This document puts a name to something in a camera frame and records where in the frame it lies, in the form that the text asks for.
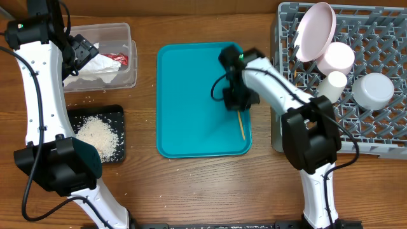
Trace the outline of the white napkin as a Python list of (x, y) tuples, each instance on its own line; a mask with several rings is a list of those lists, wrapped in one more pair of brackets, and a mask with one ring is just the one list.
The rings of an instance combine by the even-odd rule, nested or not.
[(104, 83), (110, 83), (117, 76), (120, 67), (121, 62), (105, 55), (97, 54), (79, 70), (78, 76), (68, 76), (63, 83), (65, 86), (78, 80), (102, 80)]

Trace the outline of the wooden chopstick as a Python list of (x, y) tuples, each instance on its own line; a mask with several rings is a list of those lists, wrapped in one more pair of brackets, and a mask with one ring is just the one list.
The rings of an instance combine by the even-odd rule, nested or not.
[(245, 130), (244, 130), (244, 126), (243, 126), (243, 123), (242, 123), (242, 117), (241, 117), (240, 111), (237, 111), (237, 116), (238, 116), (238, 122), (239, 122), (239, 126), (240, 126), (240, 131), (241, 131), (241, 134), (242, 134), (242, 138), (245, 141)]

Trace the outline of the red snack wrapper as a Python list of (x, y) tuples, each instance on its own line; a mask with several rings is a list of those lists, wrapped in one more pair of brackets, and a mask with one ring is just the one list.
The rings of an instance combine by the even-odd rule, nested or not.
[(113, 66), (121, 67), (122, 65), (127, 66), (129, 63), (128, 55), (124, 53), (103, 53), (103, 56), (111, 59), (113, 61)]

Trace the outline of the cream cup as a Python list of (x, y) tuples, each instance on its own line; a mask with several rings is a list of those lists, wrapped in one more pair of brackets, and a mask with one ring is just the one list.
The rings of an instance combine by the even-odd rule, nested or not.
[(347, 77), (339, 71), (333, 71), (318, 85), (317, 96), (325, 96), (334, 104), (341, 97), (346, 85)]

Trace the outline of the large white plate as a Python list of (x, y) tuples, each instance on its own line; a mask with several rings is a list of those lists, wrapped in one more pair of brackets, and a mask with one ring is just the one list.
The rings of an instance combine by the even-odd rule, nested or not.
[(303, 16), (297, 28), (294, 47), (301, 62), (318, 59), (331, 43), (336, 29), (336, 15), (328, 3), (314, 4)]

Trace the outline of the small pink bowl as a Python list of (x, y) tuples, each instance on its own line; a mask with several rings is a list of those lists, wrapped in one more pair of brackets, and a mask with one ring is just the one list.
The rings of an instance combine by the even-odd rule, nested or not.
[(351, 71), (354, 62), (355, 53), (353, 49), (342, 42), (331, 43), (316, 60), (318, 70), (326, 76), (334, 71), (347, 75)]

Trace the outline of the grey bowl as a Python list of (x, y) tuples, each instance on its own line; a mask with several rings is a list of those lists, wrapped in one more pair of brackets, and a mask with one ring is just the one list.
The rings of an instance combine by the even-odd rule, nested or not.
[(394, 95), (394, 84), (381, 73), (369, 73), (354, 81), (353, 98), (364, 109), (383, 109)]

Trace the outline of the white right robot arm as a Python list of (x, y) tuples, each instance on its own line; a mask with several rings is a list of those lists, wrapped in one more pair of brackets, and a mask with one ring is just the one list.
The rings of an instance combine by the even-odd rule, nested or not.
[(280, 116), (283, 152), (300, 172), (305, 207), (301, 221), (287, 228), (362, 228), (360, 221), (338, 217), (333, 194), (333, 172), (352, 165), (336, 165), (340, 133), (347, 130), (335, 120), (326, 96), (314, 97), (290, 83), (259, 50), (241, 52), (230, 45), (221, 50), (228, 87), (221, 101), (230, 111), (245, 111), (264, 98)]

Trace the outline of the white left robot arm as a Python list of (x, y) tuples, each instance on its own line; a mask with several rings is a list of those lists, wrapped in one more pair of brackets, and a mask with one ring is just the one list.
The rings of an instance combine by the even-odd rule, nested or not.
[(63, 81), (98, 54), (81, 35), (72, 36), (67, 6), (58, 0), (28, 0), (29, 17), (8, 22), (4, 51), (17, 59), (25, 92), (25, 148), (14, 152), (29, 183), (77, 203), (98, 228), (137, 228), (102, 180), (96, 148), (76, 138)]

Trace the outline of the clear plastic waste bin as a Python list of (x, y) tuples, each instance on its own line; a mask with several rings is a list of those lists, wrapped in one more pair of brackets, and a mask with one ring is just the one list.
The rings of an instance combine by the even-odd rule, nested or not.
[(75, 26), (71, 29), (71, 35), (82, 35), (89, 40), (99, 54), (124, 53), (129, 57), (127, 66), (122, 65), (117, 76), (110, 83), (102, 80), (85, 81), (78, 80), (64, 85), (65, 92), (84, 92), (96, 90), (113, 90), (121, 88), (132, 88), (137, 79), (137, 48), (135, 41), (131, 38), (130, 27), (127, 23), (93, 24)]

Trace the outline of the teal serving tray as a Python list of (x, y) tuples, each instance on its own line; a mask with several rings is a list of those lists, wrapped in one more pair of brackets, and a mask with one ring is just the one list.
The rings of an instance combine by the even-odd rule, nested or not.
[(218, 61), (229, 42), (166, 45), (157, 55), (156, 147), (166, 158), (235, 156), (252, 145), (251, 118), (218, 99), (228, 81)]

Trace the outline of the black tray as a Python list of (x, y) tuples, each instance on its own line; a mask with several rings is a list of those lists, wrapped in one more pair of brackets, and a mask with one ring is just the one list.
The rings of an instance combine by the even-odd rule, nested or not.
[(97, 116), (102, 119), (103, 122), (108, 123), (112, 128), (118, 131), (119, 134), (123, 134), (123, 145), (119, 147), (119, 155), (116, 156), (114, 162), (105, 163), (120, 163), (125, 159), (125, 116), (124, 110), (120, 105), (108, 105), (99, 106), (93, 108), (81, 108), (73, 109), (67, 112), (69, 120), (72, 125), (74, 133), (77, 134), (79, 128), (82, 126), (86, 117)]

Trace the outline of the pile of white rice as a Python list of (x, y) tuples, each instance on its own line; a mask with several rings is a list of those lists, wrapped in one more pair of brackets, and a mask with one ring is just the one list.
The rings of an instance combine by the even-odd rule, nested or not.
[(94, 146), (101, 162), (114, 162), (123, 145), (124, 136), (97, 116), (86, 117), (76, 138)]

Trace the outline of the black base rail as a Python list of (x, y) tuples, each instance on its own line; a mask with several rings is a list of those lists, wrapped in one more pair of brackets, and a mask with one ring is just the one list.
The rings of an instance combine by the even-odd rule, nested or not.
[(230, 224), (230, 225), (168, 225), (166, 223), (139, 225), (142, 229), (303, 229), (312, 228), (305, 221), (276, 221), (263, 224)]

